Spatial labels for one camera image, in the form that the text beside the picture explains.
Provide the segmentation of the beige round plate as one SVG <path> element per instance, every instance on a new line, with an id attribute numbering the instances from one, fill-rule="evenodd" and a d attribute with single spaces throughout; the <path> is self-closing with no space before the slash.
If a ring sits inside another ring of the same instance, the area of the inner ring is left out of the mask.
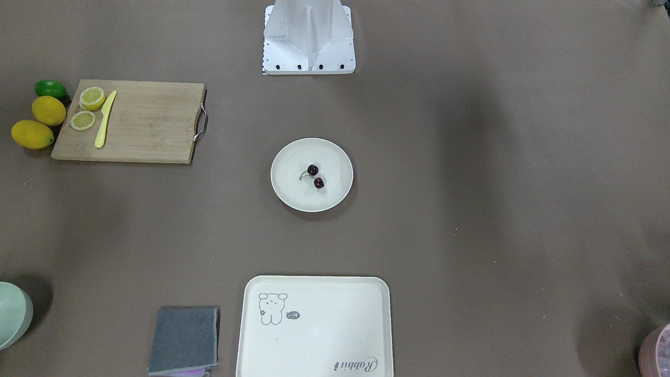
<path id="1" fill-rule="evenodd" d="M 325 186 L 316 189 L 312 179 L 299 181 L 310 164 L 319 167 Z M 270 181 L 277 197 L 300 212 L 324 212 L 337 206 L 349 194 L 354 169 L 349 155 L 337 144 L 321 138 L 297 139 L 275 156 Z"/>

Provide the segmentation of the dark red cherry pair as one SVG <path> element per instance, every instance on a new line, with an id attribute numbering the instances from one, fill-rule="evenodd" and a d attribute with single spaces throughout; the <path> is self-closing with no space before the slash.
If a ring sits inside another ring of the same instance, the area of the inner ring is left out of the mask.
<path id="1" fill-rule="evenodd" d="M 315 164 L 310 164 L 307 169 L 302 172 L 299 176 L 299 181 L 302 181 L 303 179 L 310 178 L 312 179 L 313 185 L 316 187 L 316 189 L 322 189 L 325 186 L 325 182 L 323 181 L 322 178 L 318 176 L 320 172 L 320 169 L 317 165 Z"/>

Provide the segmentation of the white rabbit tray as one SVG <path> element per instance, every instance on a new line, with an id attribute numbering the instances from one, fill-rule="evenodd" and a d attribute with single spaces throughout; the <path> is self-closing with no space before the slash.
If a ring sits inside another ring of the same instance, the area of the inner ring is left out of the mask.
<path id="1" fill-rule="evenodd" d="M 237 376 L 393 376 L 387 284 L 256 276 L 244 289 Z"/>

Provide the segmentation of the wooden cutting board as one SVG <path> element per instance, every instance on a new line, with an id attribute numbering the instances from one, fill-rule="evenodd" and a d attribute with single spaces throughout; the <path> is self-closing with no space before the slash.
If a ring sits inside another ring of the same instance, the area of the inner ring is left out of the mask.
<path id="1" fill-rule="evenodd" d="M 81 110 L 79 96 L 84 89 L 100 87 L 117 95 L 110 110 L 103 147 L 94 139 L 102 121 L 77 131 L 70 119 Z M 81 79 L 72 95 L 69 112 L 53 144 L 56 160 L 189 164 L 196 141 L 204 135 L 206 86 L 203 83 L 160 83 Z"/>

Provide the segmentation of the grey folded cloth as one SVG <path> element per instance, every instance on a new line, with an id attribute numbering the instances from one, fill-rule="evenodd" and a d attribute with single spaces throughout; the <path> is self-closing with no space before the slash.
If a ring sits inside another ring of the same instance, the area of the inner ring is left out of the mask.
<path id="1" fill-rule="evenodd" d="M 218 363 L 215 306 L 163 306 L 157 312 L 149 376 L 209 376 Z"/>

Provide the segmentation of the yellow plastic knife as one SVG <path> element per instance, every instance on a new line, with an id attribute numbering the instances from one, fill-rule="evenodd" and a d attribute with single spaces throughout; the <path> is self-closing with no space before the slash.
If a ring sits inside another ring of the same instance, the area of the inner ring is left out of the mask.
<path id="1" fill-rule="evenodd" d="M 103 103 L 101 110 L 102 121 L 100 123 L 96 138 L 94 139 L 94 147 L 102 148 L 105 145 L 107 139 L 107 127 L 110 117 L 110 112 L 113 107 L 115 98 L 117 96 L 117 91 L 112 91 L 110 95 L 107 96 L 105 102 Z"/>

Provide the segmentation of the lemon slice near lime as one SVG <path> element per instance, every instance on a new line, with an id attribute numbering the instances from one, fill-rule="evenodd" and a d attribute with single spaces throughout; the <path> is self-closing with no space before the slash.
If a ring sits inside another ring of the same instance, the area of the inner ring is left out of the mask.
<path id="1" fill-rule="evenodd" d="M 83 110 L 90 110 L 94 112 L 102 107 L 107 96 L 105 91 L 97 86 L 89 87 L 82 91 L 79 96 L 79 107 Z"/>

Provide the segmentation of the yellow lemon near lime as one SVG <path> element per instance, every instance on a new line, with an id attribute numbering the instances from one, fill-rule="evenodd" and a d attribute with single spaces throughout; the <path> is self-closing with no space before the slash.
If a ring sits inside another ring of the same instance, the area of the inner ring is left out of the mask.
<path id="1" fill-rule="evenodd" d="M 48 127 L 62 124 L 66 117 L 65 106 L 53 96 L 39 96 L 31 103 L 34 119 Z"/>

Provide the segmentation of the green lime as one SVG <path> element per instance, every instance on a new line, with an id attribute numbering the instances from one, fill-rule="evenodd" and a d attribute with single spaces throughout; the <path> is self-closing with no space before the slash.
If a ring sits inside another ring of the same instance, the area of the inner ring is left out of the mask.
<path id="1" fill-rule="evenodd" d="M 34 84 L 34 91 L 38 96 L 53 96 L 58 100 L 67 99 L 69 93 L 64 84 L 54 80 L 40 80 Z"/>

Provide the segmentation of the yellow lemon outer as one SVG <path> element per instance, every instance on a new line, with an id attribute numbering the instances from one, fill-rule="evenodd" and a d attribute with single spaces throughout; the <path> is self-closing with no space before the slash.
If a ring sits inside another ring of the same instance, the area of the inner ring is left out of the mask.
<path id="1" fill-rule="evenodd" d="M 14 124 L 10 135 L 20 146 L 33 150 L 46 148 L 55 141 L 50 127 L 32 120 L 23 120 Z"/>

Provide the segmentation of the mint green bowl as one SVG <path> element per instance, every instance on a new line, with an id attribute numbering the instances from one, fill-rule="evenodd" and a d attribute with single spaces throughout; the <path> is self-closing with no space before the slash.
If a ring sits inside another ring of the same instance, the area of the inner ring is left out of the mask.
<path id="1" fill-rule="evenodd" d="M 34 306 L 26 291 L 10 282 L 1 282 L 1 350 L 26 333 L 33 314 Z"/>

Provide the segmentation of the pink bowl with ice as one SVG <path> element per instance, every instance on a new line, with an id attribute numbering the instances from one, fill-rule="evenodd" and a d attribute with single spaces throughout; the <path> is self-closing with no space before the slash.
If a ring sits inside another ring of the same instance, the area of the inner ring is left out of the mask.
<path id="1" fill-rule="evenodd" d="M 669 376 L 669 324 L 652 331 L 638 353 L 641 376 Z"/>

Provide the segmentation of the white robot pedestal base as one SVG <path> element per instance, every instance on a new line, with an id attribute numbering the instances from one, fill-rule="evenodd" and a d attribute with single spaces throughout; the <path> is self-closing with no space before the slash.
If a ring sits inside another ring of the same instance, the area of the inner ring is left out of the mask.
<path id="1" fill-rule="evenodd" d="M 351 9 L 340 1 L 275 1 L 264 17 L 263 74 L 356 71 Z"/>

